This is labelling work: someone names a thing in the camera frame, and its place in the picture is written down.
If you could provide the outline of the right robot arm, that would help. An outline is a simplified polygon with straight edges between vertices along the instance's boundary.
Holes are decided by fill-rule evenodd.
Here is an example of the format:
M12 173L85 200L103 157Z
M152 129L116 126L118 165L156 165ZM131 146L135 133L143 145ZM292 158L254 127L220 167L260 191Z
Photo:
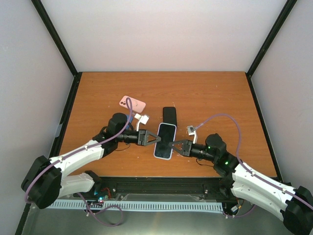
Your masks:
M226 181L221 191L232 194L270 212L294 235L313 230L313 195L299 186L286 185L267 177L229 153L218 134L209 135L205 144L190 140L169 143L174 151L213 163L214 170Z

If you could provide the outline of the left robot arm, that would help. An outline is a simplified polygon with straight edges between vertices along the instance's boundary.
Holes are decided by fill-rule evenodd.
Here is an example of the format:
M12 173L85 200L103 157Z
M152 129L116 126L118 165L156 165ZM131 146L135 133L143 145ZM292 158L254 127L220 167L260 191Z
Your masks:
M98 175L91 170L79 175L72 172L111 154L120 142L148 146L161 140L148 130L128 129L129 120L125 114L115 113L108 125L83 146L60 156L36 158L21 185L25 201L45 209L70 194L86 192L91 197L101 196L102 180Z

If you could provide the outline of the blue phone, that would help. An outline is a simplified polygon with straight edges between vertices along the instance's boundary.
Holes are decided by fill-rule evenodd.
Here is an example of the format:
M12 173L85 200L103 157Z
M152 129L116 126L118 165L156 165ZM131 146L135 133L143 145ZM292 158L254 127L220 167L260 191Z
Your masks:
M127 116L127 120L129 120L129 125L131 125L132 121L133 121L133 115L126 115Z

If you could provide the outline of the black phone case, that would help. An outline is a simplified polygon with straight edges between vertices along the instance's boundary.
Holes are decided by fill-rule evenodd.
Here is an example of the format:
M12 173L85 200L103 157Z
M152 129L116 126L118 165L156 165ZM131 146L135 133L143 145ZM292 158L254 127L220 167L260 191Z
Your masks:
M163 107L163 122L177 126L177 113L175 107Z

